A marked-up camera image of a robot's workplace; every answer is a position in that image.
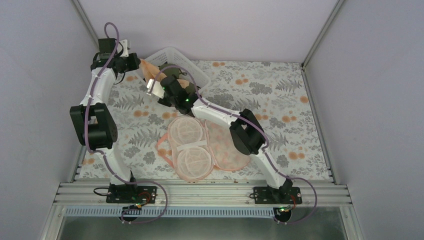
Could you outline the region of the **peach orange bra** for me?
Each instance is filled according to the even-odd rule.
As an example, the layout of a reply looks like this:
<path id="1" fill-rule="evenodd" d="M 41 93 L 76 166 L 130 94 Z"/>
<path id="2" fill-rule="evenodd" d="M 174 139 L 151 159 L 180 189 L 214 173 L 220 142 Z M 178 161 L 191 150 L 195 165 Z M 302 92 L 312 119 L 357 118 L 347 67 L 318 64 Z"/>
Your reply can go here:
<path id="1" fill-rule="evenodd" d="M 140 59 L 139 67 L 146 83 L 150 79 L 155 79 L 155 77 L 157 77 L 158 82 L 167 77 L 163 72 L 160 72 L 160 69 L 157 66 L 145 61 L 144 59 Z"/>

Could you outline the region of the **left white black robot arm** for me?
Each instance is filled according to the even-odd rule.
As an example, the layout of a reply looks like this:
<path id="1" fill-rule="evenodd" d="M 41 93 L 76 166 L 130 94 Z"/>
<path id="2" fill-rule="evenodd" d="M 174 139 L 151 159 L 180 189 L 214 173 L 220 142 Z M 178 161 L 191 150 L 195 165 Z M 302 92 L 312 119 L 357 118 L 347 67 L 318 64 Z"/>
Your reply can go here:
<path id="1" fill-rule="evenodd" d="M 134 175 L 124 164 L 117 146 L 118 128 L 108 109 L 108 101 L 117 77 L 139 68 L 136 53 L 129 53 L 128 40 L 100 38 L 97 52 L 90 65 L 91 81 L 83 100 L 72 106 L 69 114 L 81 145 L 110 172 L 108 193 L 119 192 L 131 203 L 139 197 Z"/>

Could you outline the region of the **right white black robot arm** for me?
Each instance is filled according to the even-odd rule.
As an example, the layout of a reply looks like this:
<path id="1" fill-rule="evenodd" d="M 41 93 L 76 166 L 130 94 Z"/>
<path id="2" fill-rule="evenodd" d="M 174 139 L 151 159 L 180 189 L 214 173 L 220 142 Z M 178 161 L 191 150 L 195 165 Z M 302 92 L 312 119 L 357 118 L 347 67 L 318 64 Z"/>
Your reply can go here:
<path id="1" fill-rule="evenodd" d="M 159 97 L 159 103 L 174 107 L 184 115 L 228 128 L 234 147 L 249 156 L 266 176 L 272 200 L 282 204 L 289 199 L 293 182 L 277 169 L 276 162 L 268 151 L 269 140 L 251 110 L 235 111 L 224 108 L 202 97 L 197 89 L 194 93 L 188 93 L 173 76 L 161 81 L 148 80 L 147 92 Z"/>

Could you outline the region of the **peach floral mesh laundry bag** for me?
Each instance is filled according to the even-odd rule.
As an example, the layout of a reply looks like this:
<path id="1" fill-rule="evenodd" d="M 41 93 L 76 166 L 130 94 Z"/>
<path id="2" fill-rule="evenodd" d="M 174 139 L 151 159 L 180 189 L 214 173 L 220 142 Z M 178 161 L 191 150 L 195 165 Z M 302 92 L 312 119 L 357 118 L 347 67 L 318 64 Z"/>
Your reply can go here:
<path id="1" fill-rule="evenodd" d="M 214 169 L 239 171 L 251 161 L 235 148 L 227 128 L 190 116 L 175 118 L 155 149 L 186 182 L 203 180 Z"/>

